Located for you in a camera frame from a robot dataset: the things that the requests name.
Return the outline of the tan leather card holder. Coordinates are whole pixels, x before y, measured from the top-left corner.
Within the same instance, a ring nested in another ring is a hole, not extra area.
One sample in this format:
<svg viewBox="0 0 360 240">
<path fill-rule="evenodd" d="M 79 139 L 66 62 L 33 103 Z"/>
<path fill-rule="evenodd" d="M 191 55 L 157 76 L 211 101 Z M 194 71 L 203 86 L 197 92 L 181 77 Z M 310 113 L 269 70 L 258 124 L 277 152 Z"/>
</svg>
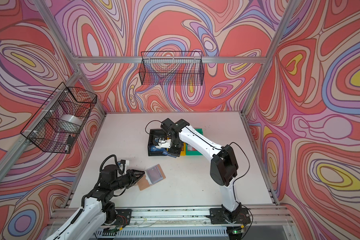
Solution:
<svg viewBox="0 0 360 240">
<path fill-rule="evenodd" d="M 160 164 L 145 170 L 144 176 L 137 182 L 139 190 L 143 191 L 163 181 L 166 178 Z"/>
</svg>

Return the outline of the blue VIP credit card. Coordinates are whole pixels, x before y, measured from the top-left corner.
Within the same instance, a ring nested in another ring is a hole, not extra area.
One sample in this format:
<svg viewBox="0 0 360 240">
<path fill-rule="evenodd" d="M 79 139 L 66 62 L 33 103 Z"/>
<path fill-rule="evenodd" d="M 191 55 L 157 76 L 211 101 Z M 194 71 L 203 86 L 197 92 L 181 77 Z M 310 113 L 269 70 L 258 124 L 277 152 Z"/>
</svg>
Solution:
<svg viewBox="0 0 360 240">
<path fill-rule="evenodd" d="M 168 154 L 166 149 L 163 148 L 157 148 L 154 145 L 151 145 L 148 148 L 148 155 L 149 157 L 155 157 L 155 156 L 166 156 Z"/>
</svg>

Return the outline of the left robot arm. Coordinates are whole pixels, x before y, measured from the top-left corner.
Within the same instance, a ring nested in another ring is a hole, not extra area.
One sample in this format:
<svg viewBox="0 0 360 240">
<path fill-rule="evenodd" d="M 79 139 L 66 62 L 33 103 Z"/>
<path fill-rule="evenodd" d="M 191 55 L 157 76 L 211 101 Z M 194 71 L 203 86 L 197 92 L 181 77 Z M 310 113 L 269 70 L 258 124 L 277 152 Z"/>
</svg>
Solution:
<svg viewBox="0 0 360 240">
<path fill-rule="evenodd" d="M 145 176 L 144 171 L 126 169 L 126 161 L 116 155 L 103 160 L 99 177 L 92 190 L 81 199 L 81 206 L 48 240 L 89 240 L 100 226 L 111 225 L 117 219 L 115 191 L 133 187 Z"/>
</svg>

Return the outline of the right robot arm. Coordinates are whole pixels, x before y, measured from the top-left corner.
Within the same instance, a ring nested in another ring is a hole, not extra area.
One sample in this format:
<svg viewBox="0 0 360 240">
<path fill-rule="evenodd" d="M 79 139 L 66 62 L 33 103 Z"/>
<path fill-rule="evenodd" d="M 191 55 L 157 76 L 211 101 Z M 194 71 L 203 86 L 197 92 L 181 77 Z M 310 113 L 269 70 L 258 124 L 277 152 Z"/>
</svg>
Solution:
<svg viewBox="0 0 360 240">
<path fill-rule="evenodd" d="M 242 213 L 243 205 L 235 193 L 239 164 L 230 144 L 222 146 L 197 132 L 187 121 L 173 122 L 169 118 L 161 122 L 166 140 L 158 140 L 157 147 L 167 150 L 167 155 L 179 157 L 184 143 L 192 146 L 210 163 L 210 176 L 220 186 L 223 222 L 234 223 Z"/>
</svg>

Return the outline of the yellow storage bin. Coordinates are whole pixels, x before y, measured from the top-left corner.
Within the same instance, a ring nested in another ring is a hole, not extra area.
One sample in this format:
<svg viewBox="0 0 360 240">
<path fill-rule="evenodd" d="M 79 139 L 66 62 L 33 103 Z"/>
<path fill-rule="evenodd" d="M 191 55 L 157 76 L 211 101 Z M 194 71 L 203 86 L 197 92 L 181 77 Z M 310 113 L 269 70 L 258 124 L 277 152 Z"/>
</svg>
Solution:
<svg viewBox="0 0 360 240">
<path fill-rule="evenodd" d="M 181 148 L 181 156 L 185 156 L 186 155 L 186 143 L 183 143 L 182 148 Z"/>
</svg>

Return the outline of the black storage bin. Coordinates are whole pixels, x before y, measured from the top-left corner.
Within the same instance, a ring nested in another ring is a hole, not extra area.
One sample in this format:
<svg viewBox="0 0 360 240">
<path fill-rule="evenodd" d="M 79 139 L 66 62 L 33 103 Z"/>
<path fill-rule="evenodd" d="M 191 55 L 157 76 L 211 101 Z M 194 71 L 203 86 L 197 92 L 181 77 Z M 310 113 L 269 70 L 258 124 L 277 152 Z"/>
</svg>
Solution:
<svg viewBox="0 0 360 240">
<path fill-rule="evenodd" d="M 163 142 L 166 139 L 166 134 L 163 130 L 152 129 L 149 132 L 148 140 L 148 156 L 149 157 L 161 157 L 165 156 L 167 149 L 159 148 L 159 142 Z"/>
</svg>

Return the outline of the small black device in basket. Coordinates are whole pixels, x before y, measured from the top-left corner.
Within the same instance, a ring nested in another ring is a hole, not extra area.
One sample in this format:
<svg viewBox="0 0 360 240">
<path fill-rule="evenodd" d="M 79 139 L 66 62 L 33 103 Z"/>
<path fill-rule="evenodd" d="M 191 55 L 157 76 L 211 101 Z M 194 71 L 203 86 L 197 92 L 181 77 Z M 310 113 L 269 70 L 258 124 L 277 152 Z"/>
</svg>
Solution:
<svg viewBox="0 0 360 240">
<path fill-rule="evenodd" d="M 69 135 L 66 141 L 67 148 L 71 148 L 74 142 L 75 142 L 75 137 Z"/>
</svg>

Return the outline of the grey tape roll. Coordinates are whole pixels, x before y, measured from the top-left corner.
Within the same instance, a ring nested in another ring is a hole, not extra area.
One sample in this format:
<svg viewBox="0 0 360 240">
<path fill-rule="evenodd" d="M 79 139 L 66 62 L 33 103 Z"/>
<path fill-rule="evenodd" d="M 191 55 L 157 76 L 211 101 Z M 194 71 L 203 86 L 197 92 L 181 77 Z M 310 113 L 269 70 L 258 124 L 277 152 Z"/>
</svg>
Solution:
<svg viewBox="0 0 360 240">
<path fill-rule="evenodd" d="M 59 119 L 58 126 L 65 132 L 76 133 L 80 130 L 83 121 L 73 115 L 62 115 Z"/>
</svg>

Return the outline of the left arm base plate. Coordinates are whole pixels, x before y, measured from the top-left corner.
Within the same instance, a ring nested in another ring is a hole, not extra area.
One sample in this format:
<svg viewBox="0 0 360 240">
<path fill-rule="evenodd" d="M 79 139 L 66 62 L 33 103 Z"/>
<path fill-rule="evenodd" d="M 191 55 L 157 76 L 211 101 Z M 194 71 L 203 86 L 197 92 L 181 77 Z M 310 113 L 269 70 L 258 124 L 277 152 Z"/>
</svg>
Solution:
<svg viewBox="0 0 360 240">
<path fill-rule="evenodd" d="M 111 210 L 106 212 L 105 225 L 128 226 L 131 222 L 132 209 Z"/>
</svg>

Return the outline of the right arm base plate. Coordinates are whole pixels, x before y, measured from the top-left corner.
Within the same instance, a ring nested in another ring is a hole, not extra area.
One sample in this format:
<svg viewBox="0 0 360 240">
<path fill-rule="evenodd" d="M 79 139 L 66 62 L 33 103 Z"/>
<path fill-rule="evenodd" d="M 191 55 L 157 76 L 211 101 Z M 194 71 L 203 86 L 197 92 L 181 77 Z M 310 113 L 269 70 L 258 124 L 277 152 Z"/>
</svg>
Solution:
<svg viewBox="0 0 360 240">
<path fill-rule="evenodd" d="M 223 206 L 211 208 L 209 211 L 209 215 L 206 215 L 206 217 L 211 220 L 213 225 L 243 224 L 246 226 L 252 222 L 249 210 L 240 206 L 233 212 L 226 210 Z"/>
</svg>

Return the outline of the aluminium front rail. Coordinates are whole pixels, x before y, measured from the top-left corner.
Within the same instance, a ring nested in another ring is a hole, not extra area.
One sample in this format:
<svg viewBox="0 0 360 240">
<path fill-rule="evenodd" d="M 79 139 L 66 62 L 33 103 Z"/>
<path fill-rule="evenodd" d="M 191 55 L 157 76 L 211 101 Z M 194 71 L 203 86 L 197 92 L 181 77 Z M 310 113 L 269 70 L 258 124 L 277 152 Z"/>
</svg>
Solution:
<svg viewBox="0 0 360 240">
<path fill-rule="evenodd" d="M 131 208 L 128 228 L 148 227 L 209 227 L 211 206 L 196 207 L 138 207 Z M 294 220 L 286 207 L 276 205 L 249 205 L 253 214 L 252 226 L 294 226 Z"/>
</svg>

